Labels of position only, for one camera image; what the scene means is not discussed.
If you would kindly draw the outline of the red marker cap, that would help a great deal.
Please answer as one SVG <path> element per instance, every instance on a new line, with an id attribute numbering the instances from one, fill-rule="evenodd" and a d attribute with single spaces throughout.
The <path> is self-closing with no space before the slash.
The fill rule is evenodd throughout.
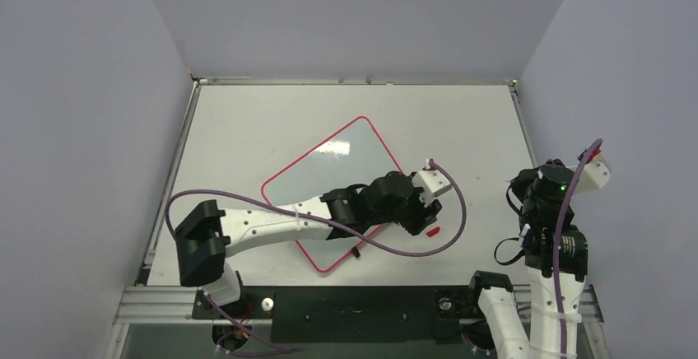
<path id="1" fill-rule="evenodd" d="M 431 230 L 427 231 L 427 232 L 426 232 L 426 235 L 429 236 L 429 237 L 432 237 L 432 236 L 438 234 L 439 232 L 440 232 L 440 227 L 437 226 L 437 227 L 434 227 L 434 228 L 432 228 Z"/>

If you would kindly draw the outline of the pink framed whiteboard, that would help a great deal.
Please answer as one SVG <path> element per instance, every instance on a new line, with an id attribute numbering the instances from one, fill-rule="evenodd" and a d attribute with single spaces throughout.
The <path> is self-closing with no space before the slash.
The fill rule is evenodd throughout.
<path id="1" fill-rule="evenodd" d="M 289 205 L 351 184 L 370 184 L 391 171 L 403 169 L 371 120 L 358 116 L 264 181 L 260 192 L 269 204 Z M 295 244 L 320 275 L 331 273 L 363 245 L 356 237 Z"/>

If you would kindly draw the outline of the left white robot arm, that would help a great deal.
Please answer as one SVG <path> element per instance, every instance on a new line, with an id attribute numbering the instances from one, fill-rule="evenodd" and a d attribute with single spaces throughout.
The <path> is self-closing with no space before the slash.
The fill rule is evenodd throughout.
<path id="1" fill-rule="evenodd" d="M 278 211 L 223 209 L 214 199 L 202 201 L 174 229 L 179 283 L 201 287 L 218 312 L 234 318 L 246 297 L 227 258 L 286 241 L 364 239 L 369 229 L 389 223 L 419 235 L 436 222 L 438 198 L 451 188 L 437 170 L 390 171 L 370 184 L 333 189 Z"/>

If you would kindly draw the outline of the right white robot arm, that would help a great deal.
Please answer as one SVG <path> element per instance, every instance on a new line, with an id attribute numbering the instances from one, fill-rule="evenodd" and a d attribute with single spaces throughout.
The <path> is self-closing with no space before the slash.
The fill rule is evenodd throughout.
<path id="1" fill-rule="evenodd" d="M 473 345 L 499 358 L 576 358 L 579 306 L 588 275 L 589 248 L 573 225 L 567 194 L 574 172 L 560 160 L 521 170 L 510 182 L 507 197 L 521 205 L 519 252 L 531 299 L 530 324 L 525 327 L 510 278 L 503 273 L 477 271 L 464 293 L 466 308 L 483 320 L 464 329 Z"/>

